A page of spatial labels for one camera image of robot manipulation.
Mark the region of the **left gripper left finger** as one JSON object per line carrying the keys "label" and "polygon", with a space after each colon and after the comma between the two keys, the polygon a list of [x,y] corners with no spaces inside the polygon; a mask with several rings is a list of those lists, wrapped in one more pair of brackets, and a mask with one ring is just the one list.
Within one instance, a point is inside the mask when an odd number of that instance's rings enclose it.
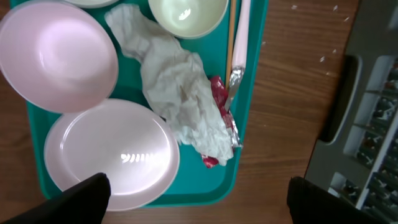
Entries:
{"label": "left gripper left finger", "polygon": [[97,173],[4,224],[101,223],[110,195],[109,179]]}

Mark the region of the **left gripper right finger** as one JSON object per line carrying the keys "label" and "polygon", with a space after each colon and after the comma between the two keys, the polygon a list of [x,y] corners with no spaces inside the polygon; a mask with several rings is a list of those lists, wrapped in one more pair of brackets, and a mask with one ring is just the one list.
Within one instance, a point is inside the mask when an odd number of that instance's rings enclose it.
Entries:
{"label": "left gripper right finger", "polygon": [[382,224],[302,177],[290,179],[287,206],[293,224]]}

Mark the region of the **large pink plate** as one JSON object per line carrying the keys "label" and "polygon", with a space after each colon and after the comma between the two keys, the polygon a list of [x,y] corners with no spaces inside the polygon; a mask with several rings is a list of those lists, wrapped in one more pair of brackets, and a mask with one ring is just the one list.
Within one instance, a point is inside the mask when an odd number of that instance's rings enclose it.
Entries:
{"label": "large pink plate", "polygon": [[107,99],[59,117],[46,137],[44,162],[62,191],[106,174],[111,187],[107,209],[124,211],[153,202],[171,186],[180,151],[160,116],[131,101]]}

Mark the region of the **white napkin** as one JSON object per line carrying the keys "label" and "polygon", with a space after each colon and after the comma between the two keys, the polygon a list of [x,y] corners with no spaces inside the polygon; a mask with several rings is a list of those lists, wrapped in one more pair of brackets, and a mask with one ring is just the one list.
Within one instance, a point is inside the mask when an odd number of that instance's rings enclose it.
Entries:
{"label": "white napkin", "polygon": [[232,140],[200,56],[183,49],[136,4],[120,4],[104,18],[123,55],[140,63],[142,92],[177,142],[225,166],[234,156]]}

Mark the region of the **red snack wrapper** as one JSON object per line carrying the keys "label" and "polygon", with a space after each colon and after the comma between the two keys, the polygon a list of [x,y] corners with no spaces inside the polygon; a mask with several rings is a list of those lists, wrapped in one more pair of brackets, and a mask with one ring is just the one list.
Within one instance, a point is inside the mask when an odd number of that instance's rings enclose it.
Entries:
{"label": "red snack wrapper", "polygon": [[204,140],[201,159],[206,168],[225,166],[233,158],[234,150],[242,143],[236,122],[227,109],[228,91],[219,76],[210,79],[212,99],[206,102],[205,123],[201,126]]}

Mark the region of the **pink bowl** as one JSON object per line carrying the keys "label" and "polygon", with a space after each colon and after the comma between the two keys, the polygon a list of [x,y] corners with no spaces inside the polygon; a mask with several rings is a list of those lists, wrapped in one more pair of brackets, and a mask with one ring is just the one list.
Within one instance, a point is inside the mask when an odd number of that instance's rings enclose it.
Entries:
{"label": "pink bowl", "polygon": [[27,1],[1,20],[1,72],[33,105],[74,113],[110,96],[118,57],[109,35],[85,11],[64,2]]}

